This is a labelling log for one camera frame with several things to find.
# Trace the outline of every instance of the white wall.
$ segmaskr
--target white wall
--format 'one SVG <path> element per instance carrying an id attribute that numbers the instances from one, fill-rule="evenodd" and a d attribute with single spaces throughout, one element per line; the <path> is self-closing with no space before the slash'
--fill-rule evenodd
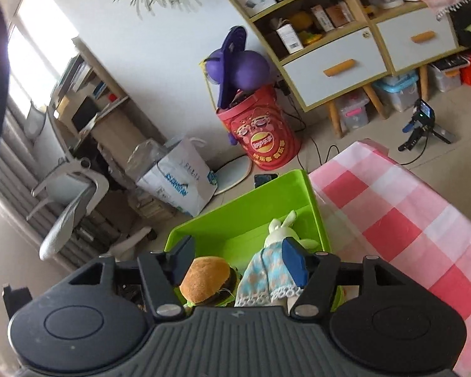
<path id="1" fill-rule="evenodd" d="M 167 137 L 206 139 L 210 158 L 228 149 L 199 62 L 244 20 L 227 0 L 201 0 L 196 12 L 157 6 L 142 19 L 130 0 L 55 0 L 81 38 Z M 250 32 L 247 46 L 262 50 Z"/>
<path id="2" fill-rule="evenodd" d="M 2 300 L 3 286 L 9 283 L 12 288 L 28 287 L 35 298 L 67 274 L 53 261 L 40 261 L 38 249 L 0 207 L 0 367 L 9 372 L 18 367 L 7 338 L 8 316 Z"/>

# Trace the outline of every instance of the white paper bag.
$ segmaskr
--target white paper bag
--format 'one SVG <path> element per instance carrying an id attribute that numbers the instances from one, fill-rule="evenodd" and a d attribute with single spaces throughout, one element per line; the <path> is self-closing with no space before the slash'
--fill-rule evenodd
<path id="1" fill-rule="evenodd" d="M 193 143 L 182 139 L 137 182 L 138 187 L 190 216 L 198 216 L 216 191 L 216 176 Z"/>

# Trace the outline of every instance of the plush toy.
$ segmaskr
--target plush toy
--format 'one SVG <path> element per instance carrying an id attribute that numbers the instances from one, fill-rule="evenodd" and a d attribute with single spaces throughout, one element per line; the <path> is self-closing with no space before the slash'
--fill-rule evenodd
<path id="1" fill-rule="evenodd" d="M 307 238 L 301 240 L 297 233 L 291 228 L 296 219 L 297 213 L 295 211 L 292 211 L 290 214 L 288 214 L 288 216 L 283 221 L 283 224 L 281 224 L 281 221 L 273 219 L 269 225 L 269 235 L 265 239 L 264 248 L 274 244 L 275 242 L 282 241 L 287 237 L 292 237 L 298 241 L 302 247 L 309 251 L 314 251 L 317 249 L 319 246 L 317 241 Z"/>
<path id="2" fill-rule="evenodd" d="M 236 268 L 217 256 L 195 258 L 180 285 L 187 307 L 227 306 L 235 300 L 241 277 Z"/>
<path id="3" fill-rule="evenodd" d="M 290 226 L 297 218 L 290 212 L 284 222 L 272 220 L 264 248 L 257 252 L 247 266 L 237 288 L 235 305 L 239 306 L 283 306 L 287 311 L 302 293 L 286 268 L 282 257 L 283 240 L 292 237 L 305 249 L 314 250 L 318 243 L 312 239 L 301 240 Z"/>

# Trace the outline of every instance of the white drawer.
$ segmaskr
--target white drawer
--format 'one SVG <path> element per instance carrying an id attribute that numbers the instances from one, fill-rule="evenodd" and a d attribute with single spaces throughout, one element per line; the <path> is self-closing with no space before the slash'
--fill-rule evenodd
<path id="1" fill-rule="evenodd" d="M 350 61 L 337 75 L 324 72 Z M 365 28 L 311 51 L 284 66 L 306 106 L 386 71 L 370 29 Z"/>
<path id="2" fill-rule="evenodd" d="M 438 21 L 428 8 L 383 21 L 378 27 L 396 71 L 457 48 L 448 18 Z M 424 40 L 417 41 L 419 36 Z"/>

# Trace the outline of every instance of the red bucket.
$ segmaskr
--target red bucket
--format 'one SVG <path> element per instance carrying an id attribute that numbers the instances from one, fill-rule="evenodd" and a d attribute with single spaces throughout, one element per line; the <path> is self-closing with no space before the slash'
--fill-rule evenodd
<path id="1" fill-rule="evenodd" d="M 286 123 L 276 98 L 272 85 L 265 85 L 232 109 L 216 113 L 262 170 L 284 166 L 300 150 L 300 141 Z"/>

